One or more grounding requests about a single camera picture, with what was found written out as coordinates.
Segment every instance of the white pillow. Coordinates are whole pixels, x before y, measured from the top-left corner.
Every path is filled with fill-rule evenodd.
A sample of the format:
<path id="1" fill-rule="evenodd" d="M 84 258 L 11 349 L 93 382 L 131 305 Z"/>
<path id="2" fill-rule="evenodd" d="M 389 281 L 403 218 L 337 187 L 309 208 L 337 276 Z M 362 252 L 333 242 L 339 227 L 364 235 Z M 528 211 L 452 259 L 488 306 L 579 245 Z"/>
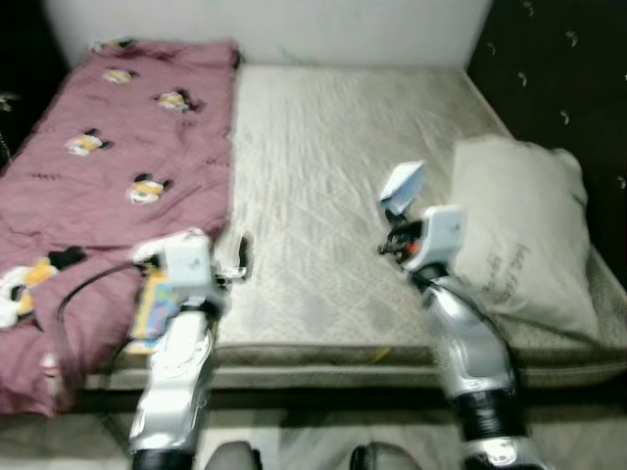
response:
<path id="1" fill-rule="evenodd" d="M 468 219 L 456 273 L 494 313 L 596 339 L 587 199 L 566 151 L 496 136 L 459 142 L 451 200 Z"/>

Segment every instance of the white mattress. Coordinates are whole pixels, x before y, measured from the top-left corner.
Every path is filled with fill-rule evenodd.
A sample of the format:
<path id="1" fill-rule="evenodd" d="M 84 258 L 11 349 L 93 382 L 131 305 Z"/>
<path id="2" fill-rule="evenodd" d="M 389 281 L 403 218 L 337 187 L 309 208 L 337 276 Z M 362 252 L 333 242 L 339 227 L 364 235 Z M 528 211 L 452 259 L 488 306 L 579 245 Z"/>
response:
<path id="1" fill-rule="evenodd" d="M 333 386 L 347 367 L 367 367 L 372 377 L 394 367 L 432 373 L 419 298 L 376 254 L 386 234 L 376 197 L 394 165 L 425 160 L 414 209 L 446 203 L 455 141 L 484 133 L 506 131 L 460 71 L 244 67 L 232 221 L 217 256 L 234 261 L 238 235 L 248 231 L 255 265 L 233 287 L 220 325 L 217 381 L 237 386 L 238 368 L 243 387 L 255 380 L 246 379 L 251 368 L 270 379 L 300 370 L 299 386 Z M 602 346 L 504 325 L 530 375 L 547 371 L 546 385 L 556 369 L 584 383 L 625 368 L 624 293 L 606 280 L 596 252 L 589 271 Z"/>

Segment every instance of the pink blanket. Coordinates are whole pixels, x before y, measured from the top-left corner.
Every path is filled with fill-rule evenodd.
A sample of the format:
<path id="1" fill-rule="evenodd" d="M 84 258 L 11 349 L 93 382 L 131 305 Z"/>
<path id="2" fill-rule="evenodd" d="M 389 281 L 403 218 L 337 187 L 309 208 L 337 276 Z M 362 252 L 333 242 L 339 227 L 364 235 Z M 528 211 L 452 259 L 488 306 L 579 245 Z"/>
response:
<path id="1" fill-rule="evenodd" d="M 0 413 L 67 408 L 125 338 L 134 269 L 73 298 L 68 346 L 56 310 L 73 287 L 142 240 L 224 226 L 236 55 L 231 43 L 144 41 L 92 52 L 0 179 L 0 275 L 69 246 L 87 254 L 32 287 L 34 317 L 0 330 Z M 65 378 L 56 397 L 43 370 L 50 354 Z"/>

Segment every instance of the white wall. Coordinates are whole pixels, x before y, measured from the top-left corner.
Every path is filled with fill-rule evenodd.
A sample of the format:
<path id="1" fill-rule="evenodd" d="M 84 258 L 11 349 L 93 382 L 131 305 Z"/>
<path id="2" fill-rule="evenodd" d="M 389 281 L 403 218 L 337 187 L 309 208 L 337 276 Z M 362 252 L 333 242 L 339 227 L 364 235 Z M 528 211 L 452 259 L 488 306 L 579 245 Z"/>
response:
<path id="1" fill-rule="evenodd" d="M 46 0 L 69 62 L 120 36 L 237 39 L 257 63 L 463 67 L 491 0 Z"/>

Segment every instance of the gray floor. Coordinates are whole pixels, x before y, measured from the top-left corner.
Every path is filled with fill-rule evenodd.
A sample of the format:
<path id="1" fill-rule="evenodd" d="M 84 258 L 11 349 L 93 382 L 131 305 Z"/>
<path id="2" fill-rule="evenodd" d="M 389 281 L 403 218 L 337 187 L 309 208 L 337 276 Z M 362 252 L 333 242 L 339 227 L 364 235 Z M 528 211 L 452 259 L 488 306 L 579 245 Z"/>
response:
<path id="1" fill-rule="evenodd" d="M 128 425 L 130 415 L 119 415 Z M 530 412 L 533 431 L 557 470 L 624 470 L 627 415 L 609 407 L 543 408 Z M 348 470 L 358 444 L 384 440 L 405 447 L 424 470 L 457 469 L 457 431 L 445 411 L 291 413 L 217 411 L 199 454 L 205 462 L 223 442 L 248 440 L 266 470 Z M 0 418 L 0 469 L 128 468 L 115 441 L 93 415 Z"/>

